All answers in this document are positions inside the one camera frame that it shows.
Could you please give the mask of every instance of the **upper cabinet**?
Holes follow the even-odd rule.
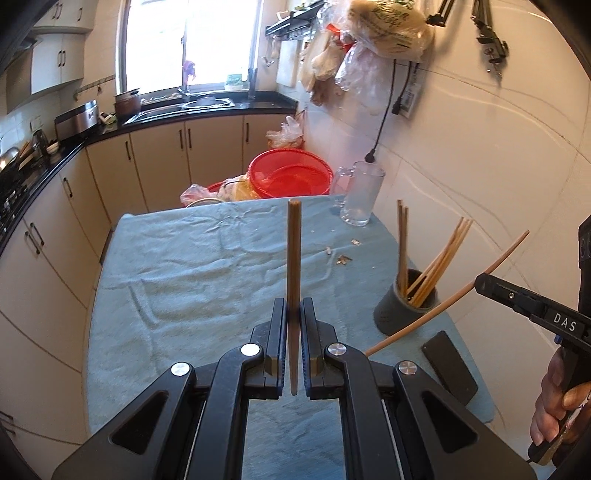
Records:
[[[86,33],[95,26],[98,0],[59,0],[33,26],[33,33]]]
[[[84,35],[47,34],[37,40],[7,69],[9,112],[36,93],[84,78]]]

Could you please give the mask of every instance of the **finger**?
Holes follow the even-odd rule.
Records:
[[[546,413],[549,413],[553,417],[562,420],[566,415],[566,410],[562,406],[562,390],[551,381],[549,375],[545,375],[542,379],[541,397]]]
[[[549,442],[558,435],[558,431],[560,430],[558,420],[544,410],[541,396],[535,402],[534,420],[540,433]]]
[[[562,349],[555,351],[548,364],[548,378],[554,385],[560,387],[564,379],[564,360],[562,359]]]
[[[540,445],[540,443],[544,441],[544,436],[540,432],[538,424],[535,422],[535,418],[531,419],[530,436],[536,446]]]
[[[566,410],[574,410],[587,398],[591,391],[591,382],[583,383],[571,388],[565,393],[562,405]]]

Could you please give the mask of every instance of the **cooking pot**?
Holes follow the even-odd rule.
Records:
[[[139,89],[129,90],[115,96],[115,113],[119,122],[125,122],[141,112]]]

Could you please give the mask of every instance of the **red plastic bowl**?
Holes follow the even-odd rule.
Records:
[[[252,188],[261,198],[328,195],[333,173],[317,155],[296,148],[261,153],[248,166]]]

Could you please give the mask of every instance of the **table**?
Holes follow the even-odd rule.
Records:
[[[301,294],[314,299],[317,318],[331,323],[340,341],[364,351],[384,338],[372,311],[396,276],[398,244],[376,217],[366,227],[352,227],[331,205],[330,197],[302,199]],[[92,433],[173,363],[215,362],[247,342],[254,325],[270,320],[273,299],[285,296],[286,218],[287,200],[272,199],[119,221],[90,327]],[[341,254],[353,260],[336,265]],[[440,330],[448,332],[479,386],[469,410],[491,421],[491,396],[447,313],[371,358],[413,360],[434,376],[420,346]],[[288,379],[285,384],[278,401],[251,401],[243,479],[344,478],[337,401],[308,400],[301,379],[292,397]]]

